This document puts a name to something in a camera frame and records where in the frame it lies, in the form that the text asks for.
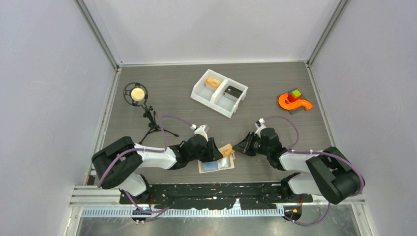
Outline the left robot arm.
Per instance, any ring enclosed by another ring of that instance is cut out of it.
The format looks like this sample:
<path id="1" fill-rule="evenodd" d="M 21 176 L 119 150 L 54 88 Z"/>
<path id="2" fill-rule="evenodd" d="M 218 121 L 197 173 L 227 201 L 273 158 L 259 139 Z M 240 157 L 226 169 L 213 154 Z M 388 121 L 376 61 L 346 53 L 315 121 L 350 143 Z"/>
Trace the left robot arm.
<path id="1" fill-rule="evenodd" d="M 221 158 L 223 154 L 213 138 L 196 134 L 167 148 L 146 147 L 124 136 L 95 153 L 91 161 L 99 177 L 99 187 L 119 188 L 144 204 L 150 199 L 151 191 L 144 176 L 136 173 L 138 168 L 177 170 L 194 160 L 211 162 Z"/>

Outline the beige card holder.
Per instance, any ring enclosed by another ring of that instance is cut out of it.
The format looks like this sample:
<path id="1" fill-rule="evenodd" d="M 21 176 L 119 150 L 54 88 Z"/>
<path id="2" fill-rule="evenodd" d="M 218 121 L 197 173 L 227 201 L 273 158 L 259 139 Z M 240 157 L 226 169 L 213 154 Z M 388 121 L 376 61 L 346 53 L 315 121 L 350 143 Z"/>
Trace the beige card holder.
<path id="1" fill-rule="evenodd" d="M 228 170 L 228 169 L 234 169 L 234 160 L 235 160 L 235 154 L 232 153 L 231 155 L 221 158 L 217 161 L 212 162 L 201 162 L 198 161 L 198 168 L 199 173 L 210 173 L 210 172 L 217 172 L 222 170 Z"/>

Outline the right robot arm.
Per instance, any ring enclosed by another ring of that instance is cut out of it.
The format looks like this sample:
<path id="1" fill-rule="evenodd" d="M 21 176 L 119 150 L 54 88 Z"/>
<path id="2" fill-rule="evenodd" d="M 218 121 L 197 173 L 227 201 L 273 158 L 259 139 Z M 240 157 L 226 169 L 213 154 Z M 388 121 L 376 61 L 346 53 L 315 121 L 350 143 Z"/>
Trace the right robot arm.
<path id="1" fill-rule="evenodd" d="M 233 150 L 247 156 L 264 155 L 269 164 L 293 174 L 280 181 L 281 197 L 293 202 L 302 194 L 323 196 L 338 204 L 362 192 L 365 181 L 336 147 L 322 151 L 296 151 L 282 146 L 273 128 L 249 132 Z"/>

